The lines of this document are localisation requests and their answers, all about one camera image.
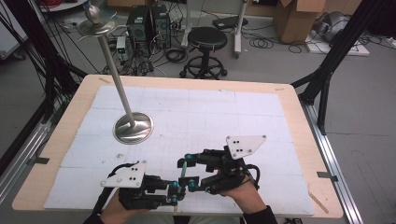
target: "hand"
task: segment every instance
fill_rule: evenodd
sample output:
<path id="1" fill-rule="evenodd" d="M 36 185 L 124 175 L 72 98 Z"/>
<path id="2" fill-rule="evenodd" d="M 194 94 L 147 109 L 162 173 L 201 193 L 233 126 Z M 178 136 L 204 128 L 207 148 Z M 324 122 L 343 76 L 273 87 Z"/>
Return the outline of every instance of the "hand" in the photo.
<path id="1" fill-rule="evenodd" d="M 254 187 L 254 184 L 246 176 L 241 186 L 236 189 L 230 189 L 221 193 L 222 196 L 228 196 L 241 208 L 245 214 L 252 214 L 260 212 L 267 208 L 259 192 Z"/>
<path id="2" fill-rule="evenodd" d="M 149 211 L 148 209 L 126 210 L 119 201 L 119 192 L 120 190 L 117 189 L 116 193 L 110 199 L 110 202 L 100 216 L 100 219 L 105 224 L 122 224 L 135 215 Z"/>

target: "gray floor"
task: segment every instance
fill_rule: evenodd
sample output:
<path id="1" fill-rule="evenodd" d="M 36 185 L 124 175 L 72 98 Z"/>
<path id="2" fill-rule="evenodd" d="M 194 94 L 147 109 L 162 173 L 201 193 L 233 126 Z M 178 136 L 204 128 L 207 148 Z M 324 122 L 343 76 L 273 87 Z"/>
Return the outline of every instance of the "gray floor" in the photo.
<path id="1" fill-rule="evenodd" d="M 200 20 L 200 25 L 209 25 L 213 19 L 206 15 Z M 123 20 L 125 17 L 121 14 L 120 22 Z M 249 19 L 253 28 L 267 24 L 270 24 L 268 20 Z M 273 27 L 255 32 L 267 37 L 275 36 Z M 78 34 L 73 31 L 71 36 L 78 39 Z M 315 71 L 325 57 L 309 54 L 303 46 L 301 53 L 292 53 L 289 46 L 283 45 L 255 49 L 243 38 L 243 53 L 235 59 L 233 35 L 228 34 L 228 37 L 226 48 L 214 54 L 229 72 L 222 80 L 291 83 Z M 95 74 L 70 41 L 66 42 L 75 65 Z M 106 64 L 96 39 L 85 39 L 78 42 L 78 46 L 101 71 Z M 346 57 L 333 76 L 326 131 L 363 222 L 390 224 L 396 222 L 396 76 L 393 72 L 396 70 L 396 52 L 376 44 L 368 44 L 366 48 L 371 53 L 369 57 Z M 182 67 L 183 64 L 167 63 L 159 68 L 167 77 L 178 78 Z M 0 71 L 2 155 L 41 102 L 43 91 L 28 60 L 0 62 Z M 148 76 L 163 77 L 164 74 L 155 70 Z M 82 223 L 88 213 L 12 210 L 13 198 L 28 173 L 29 167 L 0 205 L 0 223 Z M 346 222 L 343 218 L 305 218 L 304 223 Z"/>

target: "wooden table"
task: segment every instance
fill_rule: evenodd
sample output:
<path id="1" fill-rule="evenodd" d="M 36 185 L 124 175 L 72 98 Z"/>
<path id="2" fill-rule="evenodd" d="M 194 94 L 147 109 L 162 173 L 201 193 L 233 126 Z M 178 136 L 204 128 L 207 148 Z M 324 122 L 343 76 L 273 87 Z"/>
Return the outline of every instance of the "wooden table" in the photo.
<path id="1" fill-rule="evenodd" d="M 344 213 L 332 181 L 319 178 L 317 172 L 326 172 L 318 146 L 301 108 L 294 88 L 288 84 L 179 79 L 161 77 L 121 77 L 124 86 L 170 89 L 226 90 L 275 93 L 279 96 L 290 134 L 297 152 L 312 204 L 314 217 L 339 218 Z M 40 157 L 49 158 L 47 164 L 35 164 L 26 178 L 12 207 L 15 210 L 43 211 L 57 171 L 70 148 L 78 127 L 83 121 L 101 86 L 114 85 L 111 76 L 89 75 L 84 78 L 69 107 L 54 130 Z"/>

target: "white paper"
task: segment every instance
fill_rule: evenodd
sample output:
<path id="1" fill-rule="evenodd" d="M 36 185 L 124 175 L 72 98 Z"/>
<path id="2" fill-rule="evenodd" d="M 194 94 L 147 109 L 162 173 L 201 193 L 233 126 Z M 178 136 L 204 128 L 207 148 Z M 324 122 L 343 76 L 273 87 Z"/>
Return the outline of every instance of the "white paper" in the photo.
<path id="1" fill-rule="evenodd" d="M 150 138 L 137 145 L 124 145 L 114 138 L 114 123 L 125 112 L 116 88 L 102 87 L 64 156 L 46 208 L 92 209 L 102 190 L 100 181 L 125 162 L 146 160 L 147 175 L 177 180 L 181 173 L 177 160 L 185 154 L 200 153 L 205 148 L 223 149 L 228 135 L 265 134 L 266 142 L 244 158 L 246 164 L 254 164 L 261 170 L 260 195 L 276 214 L 314 214 L 276 94 L 156 88 L 125 88 L 125 91 L 133 111 L 146 113 L 153 119 Z M 197 164 L 188 168 L 186 175 L 203 179 L 213 174 Z M 157 211 L 172 213 L 173 207 L 160 207 Z M 241 213 L 231 199 L 205 192 L 187 192 L 177 211 Z"/>

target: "metal disc top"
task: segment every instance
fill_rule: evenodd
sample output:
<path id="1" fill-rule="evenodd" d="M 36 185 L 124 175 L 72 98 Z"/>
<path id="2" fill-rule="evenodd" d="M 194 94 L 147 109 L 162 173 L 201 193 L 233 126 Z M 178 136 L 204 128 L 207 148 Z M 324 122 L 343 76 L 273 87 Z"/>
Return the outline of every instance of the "metal disc top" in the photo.
<path id="1" fill-rule="evenodd" d="M 83 36 L 100 36 L 112 32 L 116 28 L 116 23 L 109 19 L 101 19 L 98 23 L 84 21 L 78 27 L 78 33 Z"/>
<path id="2" fill-rule="evenodd" d="M 154 123 L 150 116 L 133 112 L 134 126 L 128 120 L 126 115 L 122 116 L 114 125 L 114 137 L 123 144 L 138 144 L 145 141 L 151 135 L 154 129 Z"/>

